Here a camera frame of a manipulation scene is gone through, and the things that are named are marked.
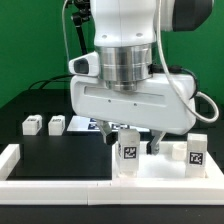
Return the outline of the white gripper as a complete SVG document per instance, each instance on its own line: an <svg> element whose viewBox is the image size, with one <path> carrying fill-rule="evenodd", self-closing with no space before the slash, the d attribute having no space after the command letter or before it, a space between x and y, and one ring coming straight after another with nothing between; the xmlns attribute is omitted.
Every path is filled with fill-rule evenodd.
<svg viewBox="0 0 224 224"><path fill-rule="evenodd" d="M79 116L97 119L97 126L106 145L114 145L117 134L109 122L151 129L153 139L146 152L159 153L159 143L165 132L184 134L196 122L194 79L190 75L174 74L173 84L162 73L139 81L135 91L114 91L98 78L99 57L93 52L69 61L73 74L70 82L72 108Z"/></svg>

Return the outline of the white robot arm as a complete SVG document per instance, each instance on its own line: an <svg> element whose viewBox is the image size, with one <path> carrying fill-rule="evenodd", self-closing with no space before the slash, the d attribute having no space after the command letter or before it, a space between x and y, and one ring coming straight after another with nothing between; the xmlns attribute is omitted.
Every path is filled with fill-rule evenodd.
<svg viewBox="0 0 224 224"><path fill-rule="evenodd" d="M184 134L195 113L196 79L184 70L154 65L162 31L193 31L211 14L214 0L90 0L95 51L69 62L72 108L94 118L104 142L115 139L111 122L147 128L149 150L167 133Z"/></svg>

